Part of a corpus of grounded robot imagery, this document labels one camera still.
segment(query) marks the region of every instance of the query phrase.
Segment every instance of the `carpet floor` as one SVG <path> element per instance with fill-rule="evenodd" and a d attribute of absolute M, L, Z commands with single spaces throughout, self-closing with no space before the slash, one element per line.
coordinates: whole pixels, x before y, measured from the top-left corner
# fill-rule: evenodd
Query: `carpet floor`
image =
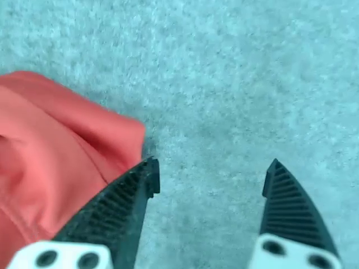
<path fill-rule="evenodd" d="M 359 2 L 1 0 L 0 74 L 145 123 L 160 160 L 136 268 L 245 268 L 278 158 L 359 268 Z"/>

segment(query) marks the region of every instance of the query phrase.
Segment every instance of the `screw hole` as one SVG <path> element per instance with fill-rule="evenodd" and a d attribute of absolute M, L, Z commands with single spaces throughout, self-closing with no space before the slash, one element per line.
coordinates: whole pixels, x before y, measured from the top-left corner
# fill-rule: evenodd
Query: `screw hole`
<path fill-rule="evenodd" d="M 263 244 L 263 249 L 275 254 L 275 255 L 285 255 L 286 252 L 284 251 L 284 248 L 275 241 L 266 241 Z"/>
<path fill-rule="evenodd" d="M 323 256 L 311 255 L 309 257 L 309 263 L 320 269 L 332 269 L 332 264 Z"/>
<path fill-rule="evenodd" d="M 77 266 L 79 269 L 94 269 L 98 263 L 99 256 L 96 253 L 90 252 L 81 256 Z"/>
<path fill-rule="evenodd" d="M 36 259 L 36 265 L 38 267 L 48 267 L 55 262 L 56 258 L 56 251 L 45 251 Z"/>

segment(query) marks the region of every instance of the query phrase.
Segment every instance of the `gray carpet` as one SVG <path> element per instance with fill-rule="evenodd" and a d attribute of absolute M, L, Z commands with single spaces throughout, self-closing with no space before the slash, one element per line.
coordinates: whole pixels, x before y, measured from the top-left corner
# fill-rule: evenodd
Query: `gray carpet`
<path fill-rule="evenodd" d="M 277 157 L 359 268 L 359 2 L 1 0 L 0 73 L 147 126 L 162 193 L 136 268 L 245 268 Z"/>

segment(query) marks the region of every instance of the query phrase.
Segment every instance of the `red cloth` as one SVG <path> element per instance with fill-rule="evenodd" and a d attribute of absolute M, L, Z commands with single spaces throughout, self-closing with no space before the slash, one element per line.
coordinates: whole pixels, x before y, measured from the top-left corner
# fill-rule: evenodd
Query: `red cloth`
<path fill-rule="evenodd" d="M 0 76 L 0 268 L 139 163 L 144 133 L 39 74 Z"/>

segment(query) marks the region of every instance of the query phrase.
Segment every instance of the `red fabric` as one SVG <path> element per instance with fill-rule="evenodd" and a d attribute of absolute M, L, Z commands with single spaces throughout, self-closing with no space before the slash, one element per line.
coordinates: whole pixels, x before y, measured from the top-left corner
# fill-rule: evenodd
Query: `red fabric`
<path fill-rule="evenodd" d="M 0 268 L 139 163 L 144 133 L 39 74 L 0 76 Z"/>

